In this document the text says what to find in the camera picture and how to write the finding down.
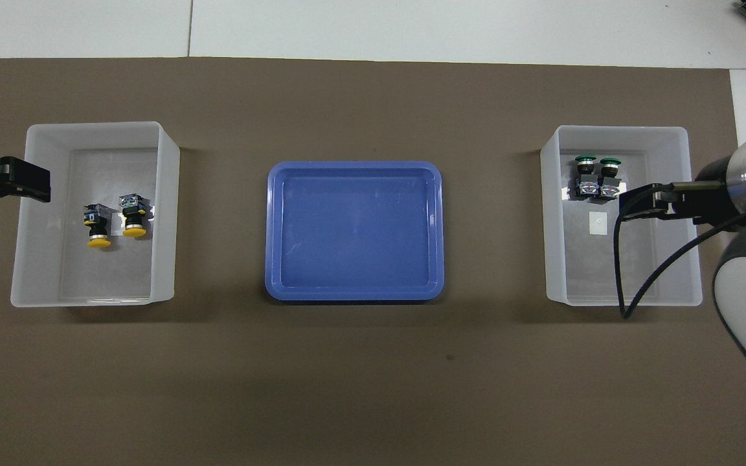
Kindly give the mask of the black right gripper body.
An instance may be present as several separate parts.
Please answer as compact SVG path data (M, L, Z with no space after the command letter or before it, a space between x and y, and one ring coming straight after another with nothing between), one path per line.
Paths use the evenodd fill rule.
M722 157L708 163L695 177L696 182L720 182L722 187L697 194L697 215L693 218L694 225L718 225L740 214L729 197L726 186L727 170L730 157Z

